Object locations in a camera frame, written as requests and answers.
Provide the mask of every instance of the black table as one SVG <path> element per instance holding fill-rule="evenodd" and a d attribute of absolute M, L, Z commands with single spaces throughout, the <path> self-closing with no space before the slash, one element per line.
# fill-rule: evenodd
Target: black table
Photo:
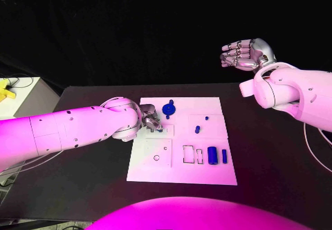
<path fill-rule="evenodd" d="M 238 83 L 66 88 L 56 111 L 122 96 L 219 97 L 238 186 L 127 182 L 132 142 L 109 138 L 66 150 L 21 172 L 0 206 L 1 218 L 95 221 L 140 201 L 166 196 L 228 200 L 264 209 L 314 229 L 332 229 L 332 173 L 314 161 L 303 124 L 242 98 Z M 332 167 L 332 150 L 307 127 L 311 149 Z"/>

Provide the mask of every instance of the blue object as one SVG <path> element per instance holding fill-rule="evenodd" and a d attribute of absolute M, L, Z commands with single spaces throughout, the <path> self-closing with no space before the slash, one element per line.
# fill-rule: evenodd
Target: blue object
<path fill-rule="evenodd" d="M 196 126 L 195 133 L 199 133 L 199 129 L 200 129 L 200 127 Z"/>
<path fill-rule="evenodd" d="M 218 164 L 216 147 L 207 147 L 209 164 Z"/>
<path fill-rule="evenodd" d="M 222 163 L 226 164 L 226 150 L 222 150 Z"/>
<path fill-rule="evenodd" d="M 169 119 L 169 115 L 174 113 L 174 102 L 169 100 L 169 104 L 163 106 L 163 114 L 166 115 L 166 119 Z"/>

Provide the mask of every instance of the robotic hand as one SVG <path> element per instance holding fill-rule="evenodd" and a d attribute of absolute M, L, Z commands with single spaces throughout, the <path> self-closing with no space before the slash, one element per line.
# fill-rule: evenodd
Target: robotic hand
<path fill-rule="evenodd" d="M 13 164 L 105 140 L 132 140 L 141 127 L 163 130 L 154 105 L 115 97 L 91 106 L 0 121 L 0 172 Z"/>
<path fill-rule="evenodd" d="M 277 62 L 271 47 L 259 38 L 233 42 L 222 51 L 222 67 L 255 73 L 254 79 L 239 84 L 242 96 L 254 95 L 262 108 L 284 111 L 298 121 L 332 132 L 332 74 Z"/>

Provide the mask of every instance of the humanoid robot hand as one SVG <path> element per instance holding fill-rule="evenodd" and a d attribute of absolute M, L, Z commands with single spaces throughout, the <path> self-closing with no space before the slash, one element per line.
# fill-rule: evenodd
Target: humanoid robot hand
<path fill-rule="evenodd" d="M 264 66 L 277 62 L 271 47 L 259 38 L 232 42 L 222 47 L 220 66 L 233 66 L 244 71 L 257 72 Z"/>

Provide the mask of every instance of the blue cylinder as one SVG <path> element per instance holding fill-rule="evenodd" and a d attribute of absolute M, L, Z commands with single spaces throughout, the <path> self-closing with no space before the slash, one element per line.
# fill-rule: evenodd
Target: blue cylinder
<path fill-rule="evenodd" d="M 199 129 L 200 129 L 200 127 L 196 126 L 195 133 L 199 133 Z"/>
<path fill-rule="evenodd" d="M 218 164 L 216 147 L 207 147 L 209 164 Z"/>
<path fill-rule="evenodd" d="M 222 163 L 226 164 L 226 150 L 222 150 Z"/>

